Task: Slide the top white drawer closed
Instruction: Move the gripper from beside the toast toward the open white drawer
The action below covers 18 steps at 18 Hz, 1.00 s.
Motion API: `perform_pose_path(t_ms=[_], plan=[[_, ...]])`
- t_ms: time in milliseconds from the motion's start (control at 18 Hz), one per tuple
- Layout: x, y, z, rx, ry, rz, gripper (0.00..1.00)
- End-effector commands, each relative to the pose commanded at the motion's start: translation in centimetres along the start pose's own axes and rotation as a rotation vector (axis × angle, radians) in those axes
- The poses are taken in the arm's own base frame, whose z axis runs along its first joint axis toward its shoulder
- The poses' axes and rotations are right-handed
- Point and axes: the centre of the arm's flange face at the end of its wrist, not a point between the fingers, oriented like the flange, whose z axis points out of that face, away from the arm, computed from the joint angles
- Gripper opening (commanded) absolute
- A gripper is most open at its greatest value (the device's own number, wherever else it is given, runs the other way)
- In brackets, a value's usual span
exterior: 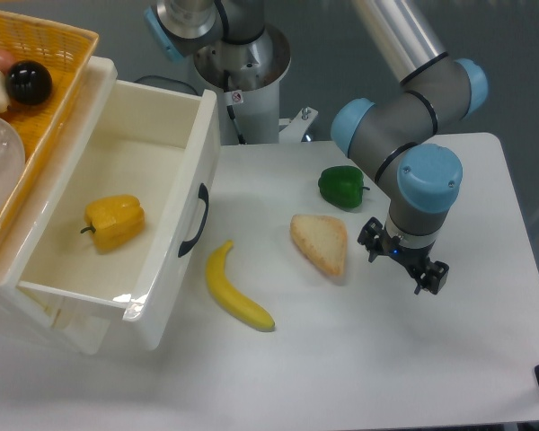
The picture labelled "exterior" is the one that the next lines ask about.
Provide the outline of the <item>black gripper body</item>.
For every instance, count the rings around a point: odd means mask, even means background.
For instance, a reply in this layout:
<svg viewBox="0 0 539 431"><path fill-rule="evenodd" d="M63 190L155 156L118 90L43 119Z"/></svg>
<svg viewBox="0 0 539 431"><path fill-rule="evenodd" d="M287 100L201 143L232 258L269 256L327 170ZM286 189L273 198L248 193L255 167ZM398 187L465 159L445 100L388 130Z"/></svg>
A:
<svg viewBox="0 0 539 431"><path fill-rule="evenodd" d="M373 259L378 256L388 257L408 271L422 271L429 259L429 246L423 248L408 248L399 242L397 236L386 234L378 236L373 248Z"/></svg>

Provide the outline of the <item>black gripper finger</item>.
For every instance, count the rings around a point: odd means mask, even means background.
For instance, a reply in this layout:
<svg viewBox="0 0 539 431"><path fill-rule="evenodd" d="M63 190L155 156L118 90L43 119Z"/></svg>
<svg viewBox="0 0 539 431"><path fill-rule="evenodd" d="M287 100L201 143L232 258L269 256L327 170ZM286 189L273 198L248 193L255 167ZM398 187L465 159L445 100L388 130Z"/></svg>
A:
<svg viewBox="0 0 539 431"><path fill-rule="evenodd" d="M449 272L449 266L441 261L428 261L425 268L414 278L416 287L414 294L427 291L437 295L445 285Z"/></svg>
<svg viewBox="0 0 539 431"><path fill-rule="evenodd" d="M384 227L375 217L371 217L362 227L358 243L366 248L369 262L373 262L379 255L384 254L383 235Z"/></svg>

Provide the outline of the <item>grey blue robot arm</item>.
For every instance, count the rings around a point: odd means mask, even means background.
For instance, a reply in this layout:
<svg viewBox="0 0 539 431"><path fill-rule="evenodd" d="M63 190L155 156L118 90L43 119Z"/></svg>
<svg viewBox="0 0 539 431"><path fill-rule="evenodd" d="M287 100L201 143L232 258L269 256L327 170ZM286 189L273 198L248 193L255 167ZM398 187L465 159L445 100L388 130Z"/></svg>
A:
<svg viewBox="0 0 539 431"><path fill-rule="evenodd" d="M487 77L473 61L452 59L413 3L354 7L402 88L385 105L349 102L331 124L333 142L390 200L385 221L369 220L358 242L371 258L404 267L418 290L437 293L448 266L429 254L463 168L431 138L482 106ZM266 90L285 75L291 55L285 37L266 22L263 2L158 1L145 19L164 54L172 61L191 57L217 92L225 144L274 143L285 135Z"/></svg>

